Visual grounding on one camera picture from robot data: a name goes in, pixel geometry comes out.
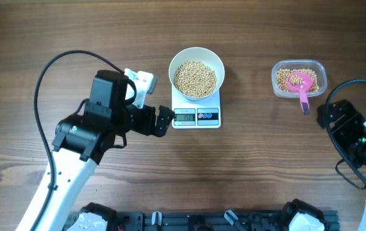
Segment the bowl of beans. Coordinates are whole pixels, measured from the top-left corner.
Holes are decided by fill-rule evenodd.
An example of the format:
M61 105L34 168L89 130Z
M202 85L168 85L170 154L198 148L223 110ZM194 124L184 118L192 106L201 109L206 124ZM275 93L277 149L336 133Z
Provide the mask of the bowl of beans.
M325 92L328 82L324 66L316 60L284 60L278 62L271 72L274 94L281 98L298 98L298 92L290 92L287 87L287 78L290 74L302 72L308 74L313 84L306 96L319 96Z
M209 49L191 47L180 51L171 61L169 78L185 99L199 101L217 92L224 81L221 59Z

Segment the wooden table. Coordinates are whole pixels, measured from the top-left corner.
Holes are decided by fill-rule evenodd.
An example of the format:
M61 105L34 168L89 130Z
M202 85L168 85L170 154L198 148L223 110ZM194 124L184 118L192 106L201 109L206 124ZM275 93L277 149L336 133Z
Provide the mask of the wooden table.
M0 230L16 228L44 174L47 158L33 115L33 92L52 57L85 49L122 69L154 73L157 88L146 104L171 107L169 63L192 46L216 52L226 67L221 128L171 128L161 139L129 132L128 147L106 152L73 210L91 201L144 212L280 209L299 198L338 210L342 230L355 230L366 191L335 173L340 156L317 125L316 108L339 83L366 78L362 2L1 4ZM328 74L328 90L310 99L309 116L298 100L277 98L272 91L272 67L300 58L320 61ZM72 55L47 72L39 110L49 142L57 123L88 97L100 69L109 67ZM366 87L343 90L340 98L366 116ZM352 171L342 169L359 183Z

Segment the pink scoop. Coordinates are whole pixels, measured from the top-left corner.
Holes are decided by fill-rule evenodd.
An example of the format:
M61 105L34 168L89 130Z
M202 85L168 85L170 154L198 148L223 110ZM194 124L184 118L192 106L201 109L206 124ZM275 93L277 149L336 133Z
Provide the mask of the pink scoop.
M290 83L290 78L293 75L298 75L303 79L303 84L295 84L294 86ZM310 114L310 105L308 104L308 98L306 97L306 93L310 90L313 84L313 79L311 76L296 72L291 73L287 78L287 87L290 89L291 92L299 92L299 101L301 102L301 108L303 109L304 115Z

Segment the black cable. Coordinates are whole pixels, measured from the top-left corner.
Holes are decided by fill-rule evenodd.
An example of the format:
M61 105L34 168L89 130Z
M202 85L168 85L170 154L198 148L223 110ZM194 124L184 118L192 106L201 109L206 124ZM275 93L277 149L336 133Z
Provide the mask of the black cable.
M84 100L82 100L82 101L81 101L81 103L80 103L79 107L76 109L76 111L74 111L74 112L72 113L72 115L77 115L77 114L80 112L81 108L83 107L83 105L84 105L86 102L88 102L88 98L87 98L87 99L84 99Z
M338 161L338 163L336 164L336 166L335 166L335 171L340 175L340 176L342 176L348 183L350 183L352 186L354 186L355 188L357 188L357 189L366 189L366 186L363 186L363 187L359 187L359 186L357 186L354 182L352 182L350 179L348 179L344 174L342 174L340 171L339 171L339 169L338 169L338 166L341 164L341 163L343 163L343 162L345 162L345 160L344 159L342 159L342 160L340 160L340 161Z
M351 161L346 157L346 155L345 155L344 151L342 150L342 148L340 147L339 143L335 140L335 137L331 131L331 127L329 126L329 124L331 122L331 121L329 121L329 108L330 108L330 104L331 104L331 100L332 100L333 96L341 88L354 84L354 83L365 83L366 84L366 80L350 80L345 83L341 83L339 86L335 87L332 90L331 94L329 94L328 98L326 99L326 103L325 103L324 124L325 124L326 131L328 132L329 138L331 139L335 149L339 152L341 157L346 161L347 165L354 171L354 173L358 176L358 178L361 179L361 181L366 185L366 178L355 168L355 165L353 163L351 163Z
M46 136L44 135L43 132L43 128L42 128L42 124L40 123L40 119L39 119L39 113L38 113L38 108L37 108L37 98L38 98L38 94L39 94L39 88L40 88L40 83L42 83L42 79L44 74L46 73L47 69L59 58L66 56L66 55L70 55L70 54L86 54L86 55L91 55L93 57L96 57L102 61L104 61L105 63L107 63L110 67L113 67L114 69L116 69L117 71L119 71L120 73L124 74L124 71L122 71L121 69L119 69L118 67L116 67L115 65L113 65L111 62L109 62L107 59L89 52L89 51L82 51L82 50L74 50L74 51L66 51L60 55L57 55L56 57L54 57L52 60L49 61L49 63L46 64L46 66L43 68L42 73L40 73L39 79L37 80L37 84L36 84L36 88L35 88L35 96L33 99L33 104L34 104L34 109L35 109L35 119L36 119L36 124L37 127L39 129L40 132L40 136L42 138L43 144L44 144L44 148L46 149L46 154L47 154L47 158L49 159L49 165L50 165L50 184L49 184L49 190L47 192L46 195L46 199L44 200L43 206L40 209L39 214L36 217L35 222L33 223L32 227L31 227L31 231L34 231L39 223L39 221L42 219L42 216L47 208L47 205L49 204L50 198L52 197L52 193L53 193L53 189L55 187L56 184L56 166L54 164L54 158L52 156L52 153L50 152L50 148L49 148L49 144L47 143L46 140Z

